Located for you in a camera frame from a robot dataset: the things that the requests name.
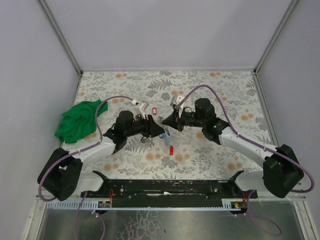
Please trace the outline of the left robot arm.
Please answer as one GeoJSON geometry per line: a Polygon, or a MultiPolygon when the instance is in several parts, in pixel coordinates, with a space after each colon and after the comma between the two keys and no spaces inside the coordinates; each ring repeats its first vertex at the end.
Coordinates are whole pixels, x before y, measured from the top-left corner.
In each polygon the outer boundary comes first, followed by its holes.
{"type": "Polygon", "coordinates": [[[97,143],[72,151],[60,147],[51,154],[37,178],[37,183],[39,193],[45,189],[53,195],[53,198],[42,197],[42,200],[50,202],[55,199],[60,201],[68,199],[76,191],[79,179],[88,179],[93,183],[89,190],[97,191],[103,183],[103,178],[94,173],[81,175],[84,164],[117,153],[127,144],[129,137],[141,135],[148,139],[164,133],[165,130],[154,121],[152,115],[134,119],[131,111],[121,111],[115,123],[97,143]]]}

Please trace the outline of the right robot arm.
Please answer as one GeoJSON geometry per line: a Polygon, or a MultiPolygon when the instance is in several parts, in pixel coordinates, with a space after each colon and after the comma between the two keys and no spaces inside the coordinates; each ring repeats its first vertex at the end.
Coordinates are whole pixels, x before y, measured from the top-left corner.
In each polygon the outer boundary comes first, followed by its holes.
{"type": "Polygon", "coordinates": [[[179,132],[184,127],[201,128],[207,140],[230,148],[259,165],[261,170],[241,170],[234,175],[234,182],[242,191],[269,191],[284,198],[303,178],[304,172],[298,168],[299,162],[291,147],[255,142],[248,136],[234,133],[227,121],[217,117],[207,98],[197,99],[194,107],[194,111],[187,111],[185,107],[174,108],[162,124],[179,132]]]}

